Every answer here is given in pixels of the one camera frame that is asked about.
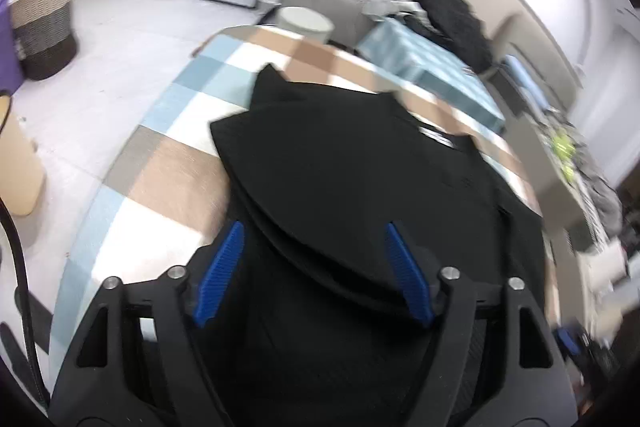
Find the black knitted garment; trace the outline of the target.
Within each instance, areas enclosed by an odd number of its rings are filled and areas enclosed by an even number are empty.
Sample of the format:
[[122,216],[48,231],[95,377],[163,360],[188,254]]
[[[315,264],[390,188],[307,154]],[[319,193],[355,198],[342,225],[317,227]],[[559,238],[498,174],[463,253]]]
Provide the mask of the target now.
[[541,220],[467,135],[424,126],[393,93],[256,77],[210,125],[244,247],[198,339],[235,426],[399,426],[437,324],[412,313],[385,248],[476,283],[521,277],[544,303]]

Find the grey crumpled clothes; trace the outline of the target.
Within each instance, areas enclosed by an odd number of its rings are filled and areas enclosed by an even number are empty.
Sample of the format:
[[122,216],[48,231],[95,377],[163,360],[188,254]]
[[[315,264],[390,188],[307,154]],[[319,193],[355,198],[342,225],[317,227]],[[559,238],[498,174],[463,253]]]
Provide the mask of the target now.
[[623,206],[620,199],[584,144],[576,146],[574,163],[585,181],[606,235],[609,239],[614,239],[623,228]]

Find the black clothes pile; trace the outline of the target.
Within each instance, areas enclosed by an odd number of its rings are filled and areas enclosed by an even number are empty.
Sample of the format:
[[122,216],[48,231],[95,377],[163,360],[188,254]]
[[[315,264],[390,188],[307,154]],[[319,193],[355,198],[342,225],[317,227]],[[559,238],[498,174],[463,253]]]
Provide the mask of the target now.
[[426,13],[427,23],[406,15],[404,24],[418,35],[453,53],[480,75],[494,64],[484,23],[465,0],[412,0]]

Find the checkered tablecloth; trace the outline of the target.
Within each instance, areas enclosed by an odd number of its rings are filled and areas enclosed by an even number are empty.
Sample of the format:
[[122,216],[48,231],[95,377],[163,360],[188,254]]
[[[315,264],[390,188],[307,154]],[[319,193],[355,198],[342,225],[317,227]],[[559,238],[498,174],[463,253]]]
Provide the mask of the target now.
[[210,242],[224,217],[227,178],[208,125],[246,109],[259,69],[294,81],[396,91],[420,120],[473,137],[530,208],[533,187],[506,141],[436,95],[348,52],[272,26],[219,31],[144,116],[96,192],[68,254],[53,312],[49,366],[57,371],[105,277],[153,280]]

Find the beige wooden stool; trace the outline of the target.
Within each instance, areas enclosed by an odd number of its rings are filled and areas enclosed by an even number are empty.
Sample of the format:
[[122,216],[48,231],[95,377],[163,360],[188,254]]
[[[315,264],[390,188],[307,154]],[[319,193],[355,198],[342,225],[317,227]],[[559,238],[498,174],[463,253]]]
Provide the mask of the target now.
[[1,198],[13,216],[26,217],[34,211],[45,177],[34,144],[14,114],[11,95],[1,92]]

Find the yellow-green item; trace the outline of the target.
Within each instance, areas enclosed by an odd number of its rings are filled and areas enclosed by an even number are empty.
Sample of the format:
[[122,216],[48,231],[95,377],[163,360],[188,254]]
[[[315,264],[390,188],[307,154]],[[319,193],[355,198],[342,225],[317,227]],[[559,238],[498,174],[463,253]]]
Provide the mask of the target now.
[[575,145],[570,136],[564,130],[554,130],[551,132],[552,152],[559,159],[560,169],[567,183],[575,180],[575,168],[573,157],[575,155]]

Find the light blue folded cloth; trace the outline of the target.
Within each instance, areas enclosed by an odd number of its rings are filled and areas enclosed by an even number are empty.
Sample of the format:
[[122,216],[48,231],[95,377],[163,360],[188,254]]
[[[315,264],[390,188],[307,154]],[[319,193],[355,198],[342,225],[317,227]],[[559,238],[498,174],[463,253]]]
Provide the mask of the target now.
[[504,67],[506,71],[510,74],[513,80],[521,87],[527,90],[531,95],[533,95],[533,99],[544,112],[551,108],[546,96],[544,95],[544,91],[540,89],[538,83],[533,80],[533,77],[529,75],[525,66],[521,63],[521,61],[511,54],[506,54],[503,59]]

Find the purple bag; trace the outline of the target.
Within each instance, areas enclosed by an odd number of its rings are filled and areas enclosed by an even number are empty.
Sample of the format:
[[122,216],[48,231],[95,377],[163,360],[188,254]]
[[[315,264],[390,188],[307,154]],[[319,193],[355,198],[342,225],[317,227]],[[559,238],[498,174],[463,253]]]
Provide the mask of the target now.
[[9,0],[0,0],[0,89],[13,94],[23,82],[23,69],[16,52]]

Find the teal plaid cloth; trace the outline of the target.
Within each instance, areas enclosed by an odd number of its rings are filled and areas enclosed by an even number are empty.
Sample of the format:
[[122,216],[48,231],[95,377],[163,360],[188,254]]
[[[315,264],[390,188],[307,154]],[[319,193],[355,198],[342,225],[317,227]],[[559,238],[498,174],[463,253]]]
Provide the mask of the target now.
[[437,95],[487,129],[502,131],[504,117],[475,72],[399,20],[386,18],[378,23],[356,50],[375,66]]

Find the woven laundry basket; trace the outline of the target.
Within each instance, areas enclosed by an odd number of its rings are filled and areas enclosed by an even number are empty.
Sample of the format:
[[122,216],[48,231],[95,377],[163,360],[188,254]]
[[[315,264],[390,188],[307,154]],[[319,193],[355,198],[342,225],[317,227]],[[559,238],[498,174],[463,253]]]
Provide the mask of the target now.
[[73,0],[14,0],[10,15],[24,76],[40,81],[61,72],[75,58]]

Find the white round bin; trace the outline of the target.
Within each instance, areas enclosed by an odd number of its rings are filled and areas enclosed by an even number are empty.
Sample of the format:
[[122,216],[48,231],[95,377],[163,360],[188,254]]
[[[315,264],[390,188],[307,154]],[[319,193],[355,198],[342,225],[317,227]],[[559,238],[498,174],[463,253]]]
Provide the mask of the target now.
[[302,6],[285,6],[278,9],[277,25],[281,29],[296,32],[320,43],[328,42],[334,31],[334,25],[327,17]]

